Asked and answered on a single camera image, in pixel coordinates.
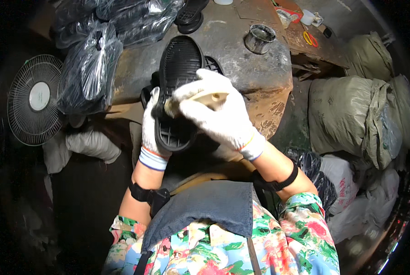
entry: floral shirt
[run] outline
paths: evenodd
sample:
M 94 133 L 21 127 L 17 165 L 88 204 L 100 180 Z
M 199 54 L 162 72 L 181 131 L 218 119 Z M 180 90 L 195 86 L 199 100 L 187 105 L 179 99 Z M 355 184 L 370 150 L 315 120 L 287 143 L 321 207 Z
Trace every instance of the floral shirt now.
M 277 221 L 252 202 L 252 241 L 262 274 L 339 274 L 338 254 L 318 196 L 301 193 Z M 133 274 L 146 226 L 117 216 L 103 274 Z M 210 220 L 196 220 L 151 249 L 145 274 L 253 274 L 247 239 Z

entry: hand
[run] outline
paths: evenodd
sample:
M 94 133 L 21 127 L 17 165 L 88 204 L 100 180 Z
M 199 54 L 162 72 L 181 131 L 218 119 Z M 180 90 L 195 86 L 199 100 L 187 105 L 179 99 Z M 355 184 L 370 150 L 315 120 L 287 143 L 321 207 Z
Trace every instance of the hand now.
M 159 87 L 151 91 L 151 98 L 147 103 L 147 108 L 142 118 L 142 148 L 139 161 L 148 168 L 164 171 L 171 152 L 160 148 L 155 138 L 155 120 L 151 115 L 153 107 L 159 99 Z
M 231 81 L 221 74 L 198 69 L 199 80 L 181 86 L 173 93 L 180 112 L 213 140 L 239 151 L 252 161 L 263 152 L 266 139 L 249 120 L 245 102 Z M 226 100 L 215 111 L 202 103 L 188 100 L 198 92 L 228 92 Z

